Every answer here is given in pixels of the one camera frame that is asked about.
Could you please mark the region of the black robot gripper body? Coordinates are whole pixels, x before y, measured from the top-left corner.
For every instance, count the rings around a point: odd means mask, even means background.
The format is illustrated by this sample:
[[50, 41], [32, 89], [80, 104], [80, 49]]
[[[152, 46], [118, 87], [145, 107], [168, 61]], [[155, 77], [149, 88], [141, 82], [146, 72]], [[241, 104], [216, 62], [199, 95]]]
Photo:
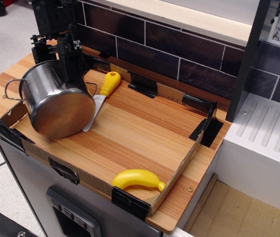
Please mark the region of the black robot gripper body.
[[38, 35], [33, 35], [33, 53], [81, 53], [77, 37], [76, 0], [31, 0]]

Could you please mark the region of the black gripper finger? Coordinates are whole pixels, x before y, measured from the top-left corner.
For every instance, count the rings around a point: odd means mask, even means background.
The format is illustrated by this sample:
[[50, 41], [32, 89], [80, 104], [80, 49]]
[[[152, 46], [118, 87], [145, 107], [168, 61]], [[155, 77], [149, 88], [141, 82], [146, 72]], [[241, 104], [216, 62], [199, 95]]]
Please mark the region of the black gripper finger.
[[32, 53], [36, 64], [57, 59], [56, 53], [53, 52], [51, 45], [35, 46], [32, 48]]
[[65, 81], [79, 83], [79, 81], [82, 80], [85, 72], [82, 50], [70, 50], [69, 48], [61, 48], [58, 51], [58, 54]]

